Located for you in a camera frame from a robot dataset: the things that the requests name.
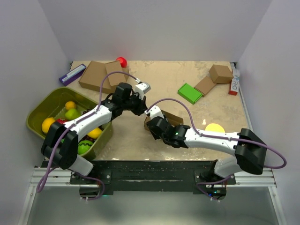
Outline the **brown cardboard box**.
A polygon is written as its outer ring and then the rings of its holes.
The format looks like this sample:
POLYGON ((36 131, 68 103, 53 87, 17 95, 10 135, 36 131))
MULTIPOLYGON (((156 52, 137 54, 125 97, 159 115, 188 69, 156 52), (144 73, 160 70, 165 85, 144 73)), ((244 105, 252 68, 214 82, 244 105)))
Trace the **brown cardboard box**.
MULTIPOLYGON (((162 114, 167 118, 167 120, 170 122, 171 125, 176 126, 176 125, 180 125, 180 124, 184 123, 183 118, 178 117, 176 115, 173 115, 173 114, 171 114, 169 112, 166 112, 164 110, 161 110, 161 111, 162 111, 162 114)), ((150 121, 150 117, 147 116, 144 120, 144 129, 147 130, 147 131, 149 131, 149 129, 148 129, 146 123, 149 122, 149 121, 150 121)))

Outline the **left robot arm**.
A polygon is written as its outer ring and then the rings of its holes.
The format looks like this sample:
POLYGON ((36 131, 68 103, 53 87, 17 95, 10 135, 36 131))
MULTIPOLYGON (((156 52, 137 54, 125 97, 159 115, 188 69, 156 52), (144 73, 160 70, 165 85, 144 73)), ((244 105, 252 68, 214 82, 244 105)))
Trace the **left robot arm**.
POLYGON ((147 110, 145 94, 149 90, 147 83, 140 82, 132 87, 122 82, 113 94, 79 118, 64 124, 53 123, 42 145, 42 154, 49 159, 50 165, 80 173, 85 183, 94 183, 97 172, 90 161, 78 154, 79 141, 95 128, 119 117, 123 111, 142 115, 147 110))

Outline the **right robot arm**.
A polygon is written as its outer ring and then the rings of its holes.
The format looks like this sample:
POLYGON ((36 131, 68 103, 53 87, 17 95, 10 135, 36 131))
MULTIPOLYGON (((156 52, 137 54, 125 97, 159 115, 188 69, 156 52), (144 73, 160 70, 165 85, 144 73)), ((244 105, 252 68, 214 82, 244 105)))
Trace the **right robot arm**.
POLYGON ((155 117, 146 123, 154 139, 174 148, 205 148, 230 155, 218 160, 209 172, 209 179, 220 184, 227 176, 245 171, 261 175, 266 157, 265 143, 251 130, 217 133, 194 130, 187 125, 173 126, 166 118, 155 117))

